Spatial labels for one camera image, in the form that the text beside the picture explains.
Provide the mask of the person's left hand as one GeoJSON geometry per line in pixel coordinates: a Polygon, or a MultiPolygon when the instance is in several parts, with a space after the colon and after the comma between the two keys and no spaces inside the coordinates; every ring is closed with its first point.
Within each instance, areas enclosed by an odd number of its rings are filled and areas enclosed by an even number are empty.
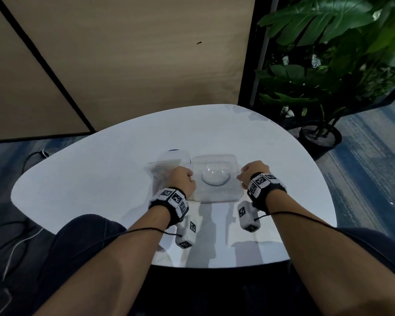
{"type": "Polygon", "coordinates": [[[174,168],[169,173],[165,187],[174,187],[178,190],[181,190],[183,192],[183,194],[185,195],[184,181],[185,181],[185,177],[187,174],[192,174],[192,176],[193,176],[192,170],[185,168],[183,166],[178,166],[178,167],[174,168]]]}

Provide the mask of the person's right hand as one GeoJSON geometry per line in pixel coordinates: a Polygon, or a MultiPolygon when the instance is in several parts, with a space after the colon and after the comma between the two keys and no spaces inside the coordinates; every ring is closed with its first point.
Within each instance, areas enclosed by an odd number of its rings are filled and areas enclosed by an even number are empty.
{"type": "Polygon", "coordinates": [[[250,162],[248,164],[246,164],[245,166],[243,166],[243,168],[241,169],[241,172],[243,171],[248,171],[250,172],[250,180],[251,177],[255,174],[255,173],[267,173],[270,174],[270,169],[269,166],[264,164],[262,161],[257,160],[257,161],[253,161],[250,162]]]}

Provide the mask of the clear square plastic container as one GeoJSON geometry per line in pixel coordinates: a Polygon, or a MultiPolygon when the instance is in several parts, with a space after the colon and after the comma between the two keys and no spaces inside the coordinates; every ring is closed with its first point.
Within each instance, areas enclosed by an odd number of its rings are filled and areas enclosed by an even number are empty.
{"type": "Polygon", "coordinates": [[[237,180],[240,170],[234,154],[208,154],[195,156],[192,159],[192,179],[196,182],[196,190],[190,197],[191,201],[201,203],[237,202],[243,196],[243,188],[237,180]],[[201,180],[201,173],[205,166],[212,163],[224,163],[231,169],[231,179],[222,186],[214,187],[201,180]]]}

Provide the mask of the person's right forearm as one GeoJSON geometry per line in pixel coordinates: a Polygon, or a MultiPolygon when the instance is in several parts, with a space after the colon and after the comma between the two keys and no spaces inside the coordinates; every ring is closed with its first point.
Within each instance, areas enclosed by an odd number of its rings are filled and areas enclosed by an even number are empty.
{"type": "Polygon", "coordinates": [[[325,316],[395,316],[395,274],[290,195],[266,197],[290,259],[325,316]]]}

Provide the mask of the person's left forearm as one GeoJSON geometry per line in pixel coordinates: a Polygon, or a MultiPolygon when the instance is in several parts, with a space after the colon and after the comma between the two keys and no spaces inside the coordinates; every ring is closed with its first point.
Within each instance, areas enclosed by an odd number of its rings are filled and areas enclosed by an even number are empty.
{"type": "Polygon", "coordinates": [[[149,209],[128,233],[76,271],[33,316],[126,316],[169,221],[166,208],[149,209]]]}

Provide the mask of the black wristband with marker tags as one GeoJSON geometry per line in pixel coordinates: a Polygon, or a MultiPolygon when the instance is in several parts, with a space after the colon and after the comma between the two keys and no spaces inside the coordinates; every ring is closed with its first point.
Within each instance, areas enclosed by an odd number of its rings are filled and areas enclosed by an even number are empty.
{"type": "Polygon", "coordinates": [[[148,209],[155,206],[166,208],[170,214],[167,229],[182,222],[189,211],[184,192],[176,187],[166,187],[158,191],[150,200],[148,209]]]}
{"type": "Polygon", "coordinates": [[[247,195],[254,208],[265,212],[269,216],[270,212],[266,206],[266,197],[274,190],[281,190],[287,193],[286,187],[273,174],[256,172],[250,178],[247,195]]]}

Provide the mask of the clear round plastic dome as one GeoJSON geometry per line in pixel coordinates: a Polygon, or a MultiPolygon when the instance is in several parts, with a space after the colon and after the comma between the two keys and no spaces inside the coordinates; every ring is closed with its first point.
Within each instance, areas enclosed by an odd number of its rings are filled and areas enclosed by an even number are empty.
{"type": "Polygon", "coordinates": [[[202,170],[201,180],[209,186],[222,186],[231,179],[231,169],[224,163],[212,163],[202,170]]]}

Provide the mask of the clear plastic bag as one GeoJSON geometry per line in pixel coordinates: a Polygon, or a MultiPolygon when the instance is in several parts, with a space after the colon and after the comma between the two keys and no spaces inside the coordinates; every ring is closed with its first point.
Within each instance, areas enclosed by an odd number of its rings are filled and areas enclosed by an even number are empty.
{"type": "Polygon", "coordinates": [[[150,200],[157,191],[167,187],[170,172],[178,166],[192,168],[190,153],[184,149],[171,149],[158,156],[155,162],[145,166],[145,171],[150,178],[147,200],[150,200]]]}

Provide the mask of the black plant pot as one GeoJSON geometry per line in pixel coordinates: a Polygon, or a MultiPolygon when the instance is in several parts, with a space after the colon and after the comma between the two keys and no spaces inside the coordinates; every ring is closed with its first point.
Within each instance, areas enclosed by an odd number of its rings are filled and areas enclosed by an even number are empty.
{"type": "Polygon", "coordinates": [[[306,148],[333,149],[342,142],[341,132],[332,124],[312,121],[300,128],[298,141],[306,148]]]}

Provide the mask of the green leafy plant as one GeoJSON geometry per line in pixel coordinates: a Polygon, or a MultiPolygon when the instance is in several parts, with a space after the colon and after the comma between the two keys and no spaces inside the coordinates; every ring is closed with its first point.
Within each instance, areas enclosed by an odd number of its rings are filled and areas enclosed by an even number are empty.
{"type": "Polygon", "coordinates": [[[286,0],[265,15],[254,109],[326,123],[395,94],[395,0],[286,0]]]}

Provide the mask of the grey metal post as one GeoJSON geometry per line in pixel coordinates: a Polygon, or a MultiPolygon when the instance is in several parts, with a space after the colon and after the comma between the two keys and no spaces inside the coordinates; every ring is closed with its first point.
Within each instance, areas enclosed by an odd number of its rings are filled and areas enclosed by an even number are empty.
{"type": "Polygon", "coordinates": [[[257,48],[257,53],[258,53],[258,61],[257,61],[257,66],[254,69],[254,74],[253,74],[253,85],[252,85],[252,90],[251,90],[251,96],[249,100],[249,106],[251,109],[254,107],[255,99],[256,99],[256,94],[258,91],[258,85],[259,85],[259,78],[257,76],[257,73],[262,70],[264,66],[264,60],[266,56],[266,52],[268,49],[268,43],[269,43],[269,27],[268,26],[259,26],[257,25],[257,36],[259,36],[259,41],[258,44],[259,47],[257,48]]]}

